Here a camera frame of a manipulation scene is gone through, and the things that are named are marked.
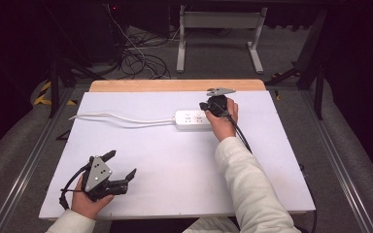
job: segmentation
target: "gray carpet floor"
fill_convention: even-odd
[[[291,31],[290,28],[271,29],[264,27],[258,44],[258,54],[264,68],[263,75],[257,75],[246,49],[251,40],[251,30],[231,30],[220,37],[208,32],[192,32],[186,37],[186,66],[182,74],[176,72],[177,42],[159,49],[142,50],[163,59],[171,72],[172,79],[261,79],[268,81],[275,73],[291,68],[308,34],[308,30]],[[107,79],[122,77],[115,71]],[[147,79],[151,72],[146,70],[134,79]],[[309,111],[308,103],[294,83],[297,78],[288,79],[271,89],[271,97],[277,108],[283,126],[298,162],[305,166],[306,181],[311,187],[317,204],[316,232],[362,232],[352,203],[346,196],[343,186],[334,172],[325,149],[322,136],[315,124],[314,115]],[[31,96],[31,102],[37,97],[43,83],[37,86]],[[90,80],[79,79],[71,90],[70,99],[81,100],[88,91]],[[274,90],[279,90],[280,100]],[[70,90],[61,87],[61,93]],[[314,89],[307,91],[312,96]],[[65,141],[56,138],[71,129],[72,121],[79,106],[65,106],[53,125],[47,143],[43,145],[42,155],[34,169],[27,186],[17,200],[14,211],[4,222],[2,232],[45,232],[51,222],[38,219],[41,205],[46,196],[46,188],[56,169]],[[11,191],[13,183],[27,162],[29,154],[36,150],[41,133],[46,130],[51,106],[35,105],[33,110],[21,119],[0,142],[0,209]],[[352,132],[332,102],[328,84],[324,87],[322,103],[323,124],[331,137],[334,147],[340,154],[350,174],[357,193],[373,223],[373,166]],[[313,213],[292,215],[296,225],[310,230],[313,225]],[[109,232],[109,221],[98,221],[94,232]]]

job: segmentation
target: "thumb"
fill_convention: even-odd
[[[102,210],[104,207],[106,207],[112,200],[114,200],[114,195],[108,195],[105,196],[102,199],[99,199],[97,202],[95,202],[96,206],[99,208],[99,210]]]

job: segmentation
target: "power outlet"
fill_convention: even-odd
[[[177,111],[175,113],[175,126],[179,130],[205,130],[211,129],[211,123],[204,111]]]

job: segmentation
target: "power strip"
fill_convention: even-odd
[[[204,111],[177,111],[175,113],[175,126],[179,130],[208,130],[211,123],[205,116]]]

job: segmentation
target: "yellow and black tape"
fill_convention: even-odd
[[[47,91],[50,89],[50,87],[51,87],[51,81],[47,80],[44,86],[42,86],[41,92],[39,92],[38,98],[36,98],[34,105],[40,105],[40,104],[51,105],[52,104],[51,100],[44,99],[45,94],[47,94]],[[69,100],[67,105],[78,105],[78,100]]]

